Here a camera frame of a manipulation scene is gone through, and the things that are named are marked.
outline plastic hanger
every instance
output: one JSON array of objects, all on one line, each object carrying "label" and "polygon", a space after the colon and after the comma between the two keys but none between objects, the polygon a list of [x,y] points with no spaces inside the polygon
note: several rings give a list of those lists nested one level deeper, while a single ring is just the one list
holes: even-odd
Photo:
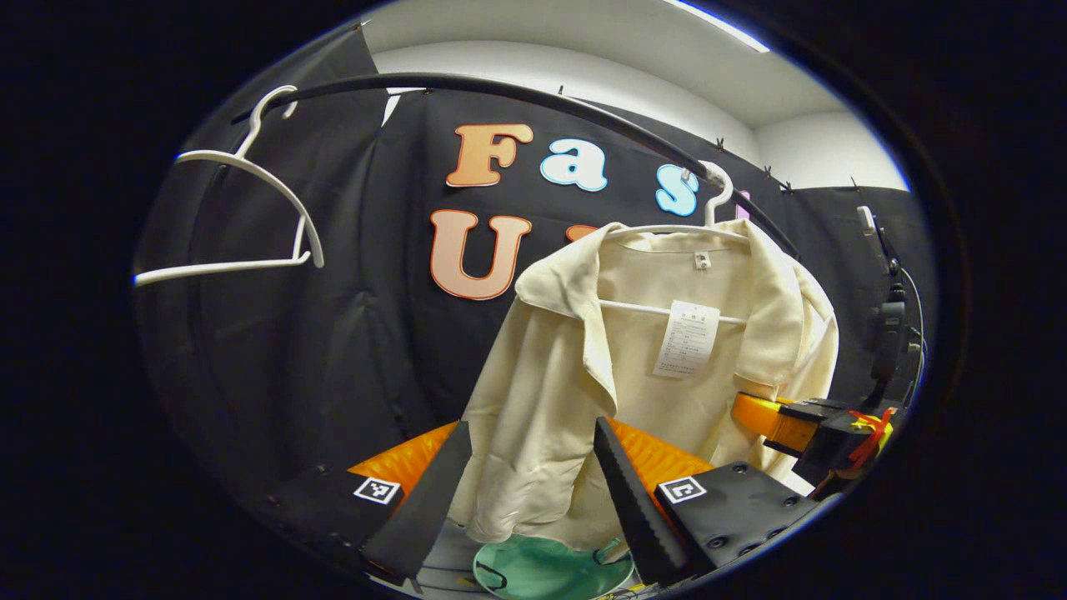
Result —
[{"label": "plastic hanger", "polygon": [[[165,269],[157,269],[154,271],[146,271],[133,277],[133,286],[139,287],[149,283],[155,283],[158,281],[165,281],[170,279],[178,279],[190,275],[201,275],[207,273],[224,273],[230,271],[244,271],[249,269],[270,269],[274,267],[293,267],[297,265],[303,265],[307,262],[308,257],[313,258],[313,263],[316,267],[322,268],[325,264],[325,259],[322,256],[322,243],[319,241],[319,234],[315,230],[315,223],[312,222],[310,215],[307,214],[307,209],[304,208],[303,203],[297,198],[297,194],[289,189],[281,179],[272,175],[269,171],[259,167],[258,164],[244,158],[245,153],[252,146],[252,142],[256,140],[259,135],[259,129],[262,126],[262,120],[260,115],[262,114],[264,107],[267,106],[271,99],[275,96],[284,93],[296,92],[297,88],[293,85],[283,85],[273,90],[269,94],[259,100],[256,108],[252,111],[251,116],[251,127],[249,128],[249,135],[244,138],[241,146],[236,153],[229,154],[218,151],[192,151],[178,155],[175,159],[175,164],[179,162],[187,162],[190,160],[213,160],[216,162],[222,162],[224,164],[229,164],[230,167],[236,167],[242,171],[246,171],[256,177],[267,181],[292,204],[300,214],[300,220],[297,221],[297,237],[292,242],[292,257],[282,258],[274,260],[243,260],[237,263],[210,263],[205,265],[189,265],[185,267],[169,267]],[[282,119],[288,119],[292,111],[297,109],[297,102],[291,102],[285,112],[282,114]],[[304,251],[303,254],[300,253],[300,248],[304,238],[304,232],[307,232],[308,242],[310,243],[310,251]]]},{"label": "plastic hanger", "polygon": [[[704,160],[700,161],[701,164],[707,168],[707,174],[719,179],[722,183],[722,193],[707,201],[704,205],[704,226],[699,227],[696,225],[644,225],[640,227],[627,227],[624,230],[618,230],[604,236],[604,239],[614,239],[623,237],[630,234],[639,233],[695,233],[700,235],[713,235],[717,237],[722,237],[726,239],[731,239],[735,241],[743,241],[748,243],[748,238],[732,232],[724,232],[721,230],[716,230],[713,227],[715,225],[715,209],[726,204],[730,201],[730,196],[734,193],[733,181],[730,180],[730,175],[722,170],[721,167],[713,162],[707,162]],[[683,171],[683,178],[692,176],[688,171]],[[670,311],[667,309],[657,309],[654,306],[642,306],[640,304],[630,304],[626,302],[615,302],[612,300],[601,300],[601,306],[607,306],[610,309],[622,309],[626,311],[634,311],[638,313],[650,313],[653,315],[667,315],[670,316]],[[745,325],[748,319],[738,319],[734,317],[719,317],[719,322],[728,322],[733,325]]]}]

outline clothing tag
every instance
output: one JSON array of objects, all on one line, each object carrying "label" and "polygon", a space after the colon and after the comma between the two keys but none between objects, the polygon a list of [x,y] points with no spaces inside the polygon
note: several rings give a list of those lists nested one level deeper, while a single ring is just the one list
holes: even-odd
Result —
[{"label": "clothing tag", "polygon": [[674,300],[667,320],[667,335],[659,347],[653,375],[683,379],[707,362],[719,328],[719,310]]},{"label": "clothing tag", "polygon": [[703,271],[712,264],[712,257],[707,255],[707,252],[694,252],[692,259],[697,264],[698,271]]}]

